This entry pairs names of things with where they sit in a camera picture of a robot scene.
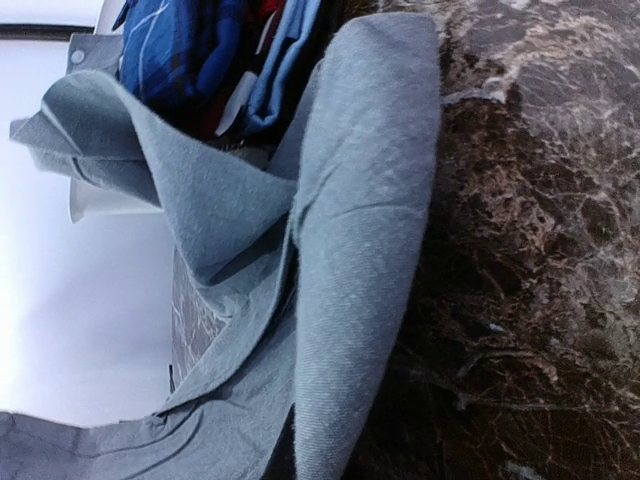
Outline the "grey long sleeve shirt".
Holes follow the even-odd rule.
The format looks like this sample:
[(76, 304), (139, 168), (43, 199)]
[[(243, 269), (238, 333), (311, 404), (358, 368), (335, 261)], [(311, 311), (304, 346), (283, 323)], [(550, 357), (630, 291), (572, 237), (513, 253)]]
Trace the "grey long sleeve shirt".
[(1, 416), (5, 479), (338, 479), (420, 255), (441, 120), (425, 14), (343, 25), (260, 169), (171, 127), (110, 75), (54, 83), (10, 137), (47, 171), (158, 202), (224, 325), (154, 414)]

